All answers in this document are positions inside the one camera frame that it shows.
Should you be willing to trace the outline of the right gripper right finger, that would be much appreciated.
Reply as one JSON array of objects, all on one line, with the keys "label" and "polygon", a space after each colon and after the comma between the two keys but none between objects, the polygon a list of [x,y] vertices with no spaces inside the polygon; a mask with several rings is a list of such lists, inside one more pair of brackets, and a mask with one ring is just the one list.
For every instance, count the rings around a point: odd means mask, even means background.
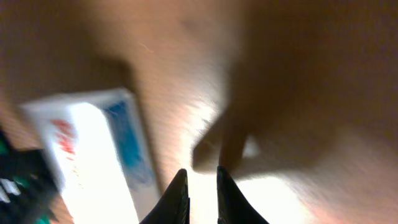
[{"label": "right gripper right finger", "polygon": [[217,167],[218,224],[269,224],[247,201],[223,166]]}]

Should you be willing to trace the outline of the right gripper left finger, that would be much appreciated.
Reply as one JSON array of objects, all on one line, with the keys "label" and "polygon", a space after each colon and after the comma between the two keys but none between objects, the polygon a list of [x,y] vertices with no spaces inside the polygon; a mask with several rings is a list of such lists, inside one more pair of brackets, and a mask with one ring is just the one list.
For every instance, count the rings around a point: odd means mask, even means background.
[{"label": "right gripper left finger", "polygon": [[188,176],[185,169],[180,169],[156,206],[140,224],[189,223],[190,197],[188,195]]}]

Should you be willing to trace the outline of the white green box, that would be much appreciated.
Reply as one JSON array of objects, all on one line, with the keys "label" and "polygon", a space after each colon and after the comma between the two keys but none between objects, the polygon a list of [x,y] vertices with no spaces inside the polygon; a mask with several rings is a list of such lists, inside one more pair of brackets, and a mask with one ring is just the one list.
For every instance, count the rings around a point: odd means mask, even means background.
[{"label": "white green box", "polygon": [[74,223],[139,223],[159,201],[130,91],[59,94],[22,109]]}]

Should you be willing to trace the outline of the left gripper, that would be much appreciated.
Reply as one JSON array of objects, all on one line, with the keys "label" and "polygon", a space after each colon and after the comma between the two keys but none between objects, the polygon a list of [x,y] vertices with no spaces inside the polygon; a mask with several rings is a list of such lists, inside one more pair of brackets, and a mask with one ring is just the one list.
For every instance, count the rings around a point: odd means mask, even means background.
[{"label": "left gripper", "polygon": [[1,132],[1,224],[56,222],[58,190],[40,149],[17,150]]}]

